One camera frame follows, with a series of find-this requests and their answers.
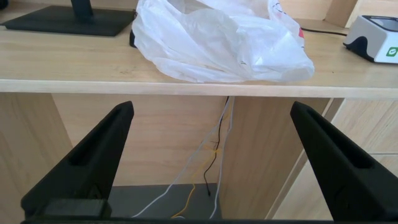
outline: white device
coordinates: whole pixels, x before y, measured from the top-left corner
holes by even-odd
[[[358,16],[344,46],[372,62],[398,63],[398,18]]]

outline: plastic bag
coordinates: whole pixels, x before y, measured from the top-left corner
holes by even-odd
[[[139,0],[134,44],[164,74],[190,82],[310,78],[300,26],[278,0]]]

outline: white cable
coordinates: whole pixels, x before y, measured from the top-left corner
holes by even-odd
[[[183,218],[183,219],[185,219],[185,217],[183,217],[183,216],[181,216],[181,215],[179,215],[179,216],[177,216],[177,217],[174,217],[174,218]]]
[[[228,139],[228,136],[229,136],[229,132],[232,129],[232,118],[233,118],[233,115],[234,115],[234,104],[235,104],[235,97],[234,97],[234,99],[232,101],[231,117],[229,118],[229,128],[228,128],[228,132],[226,133],[224,144],[223,144],[223,153],[221,153],[220,174],[218,176],[217,191],[216,191],[216,197],[215,197],[215,200],[214,200],[214,210],[213,210],[213,213],[210,215],[209,219],[213,218],[214,214],[217,211],[217,198],[218,198],[218,192],[220,191],[221,176],[223,175],[224,148],[225,148],[226,140]]]
[[[208,138],[210,137],[210,135],[216,131],[218,125],[220,125],[221,120],[223,119],[223,116],[225,114],[226,109],[228,108],[229,102],[231,101],[231,98],[228,99],[228,101],[225,104],[223,113],[221,114],[218,123],[216,126],[214,126],[214,128],[206,135],[205,139],[201,142],[201,144],[199,145],[198,149],[196,149],[196,151],[189,157],[187,163],[185,164],[185,167],[181,170],[181,172],[178,174],[178,176],[174,179],[174,181],[169,185],[169,187],[167,187],[166,191],[159,195],[157,198],[155,198],[151,203],[149,203],[144,209],[141,210],[141,212],[137,213],[136,215],[132,216],[132,218],[135,218],[139,215],[141,215],[145,210],[147,210],[153,203],[155,203],[156,201],[158,201],[160,198],[162,198],[164,195],[167,194],[167,192],[169,192],[170,188],[176,183],[176,181],[178,181],[178,179],[180,178],[180,176],[185,172],[185,170],[187,169],[188,165],[191,163],[193,157],[195,157],[195,155],[199,152],[199,150],[203,147],[204,143],[207,142]]]

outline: electronic device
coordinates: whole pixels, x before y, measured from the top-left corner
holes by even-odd
[[[334,221],[398,221],[398,178],[394,174],[311,107],[295,102],[290,115]],[[22,223],[327,223],[111,218],[107,199],[133,116],[130,101],[106,115],[22,198]]]
[[[398,18],[359,16],[344,46],[371,62],[398,63]]]
[[[92,9],[90,0],[71,0],[72,7],[49,6],[5,22],[11,30],[114,37],[134,18],[135,11]]]

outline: black monitor base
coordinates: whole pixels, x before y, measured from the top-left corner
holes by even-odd
[[[4,23],[7,29],[114,37],[134,19],[134,11],[93,9],[94,16],[79,21],[71,7],[49,6]]]

